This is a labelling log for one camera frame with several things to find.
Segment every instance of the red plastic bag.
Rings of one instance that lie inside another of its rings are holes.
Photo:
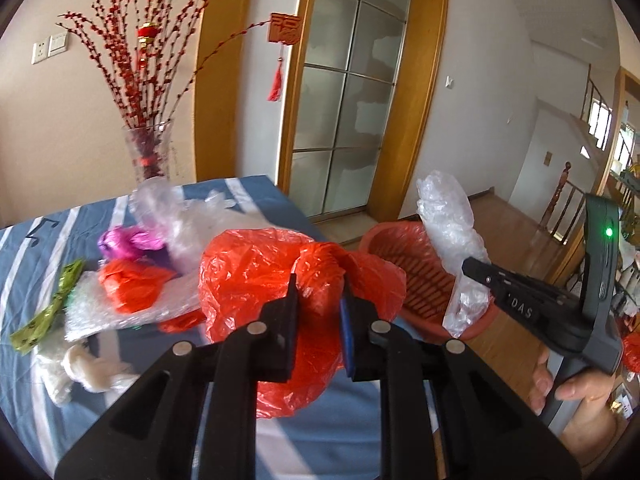
[[[633,332],[622,340],[622,362],[626,369],[640,374],[640,333]]]
[[[300,294],[296,366],[285,384],[258,384],[260,418],[291,416],[308,406],[342,365],[338,302],[345,273],[354,295],[372,301],[382,319],[391,321],[404,301],[404,271],[373,254],[284,229],[225,231],[209,243],[200,266],[210,341],[224,340],[256,320],[265,303],[286,295],[292,272]]]
[[[158,323],[158,328],[160,329],[160,332],[172,334],[176,332],[184,332],[185,330],[204,323],[206,320],[207,317],[198,308],[196,310],[193,310],[192,312],[187,312],[186,314],[182,314],[181,316],[174,317],[173,319],[161,321],[160,323]]]
[[[172,270],[129,260],[111,260],[100,270],[100,283],[116,311],[132,314],[153,305],[162,286],[175,276]]]

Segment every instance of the purple plastic bag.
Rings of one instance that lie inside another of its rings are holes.
[[[107,260],[137,260],[145,251],[158,251],[164,241],[137,226],[114,227],[98,240],[98,248]]]

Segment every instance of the hand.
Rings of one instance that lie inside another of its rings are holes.
[[[553,386],[553,378],[546,369],[549,349],[543,348],[533,370],[533,387],[529,405],[539,415],[545,407],[546,396]],[[614,415],[607,409],[607,399],[614,377],[598,370],[586,370],[558,386],[556,399],[581,400],[561,440],[581,464],[590,462],[602,452],[616,433]]]

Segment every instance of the finger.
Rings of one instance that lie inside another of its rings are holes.
[[[547,361],[549,361],[549,348],[543,346],[540,350],[540,355],[538,356],[538,364],[546,364]]]
[[[532,388],[527,397],[527,403],[533,412],[539,415],[545,407],[546,398],[537,388]]]
[[[614,378],[598,370],[588,370],[558,386],[558,400],[599,400],[608,397]]]
[[[540,364],[533,370],[533,383],[544,397],[548,396],[554,385],[554,379],[546,369],[546,365]]]

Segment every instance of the ceiling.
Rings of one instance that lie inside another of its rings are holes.
[[[513,0],[513,3],[533,41],[567,52],[607,72],[615,72],[620,66],[611,0]]]

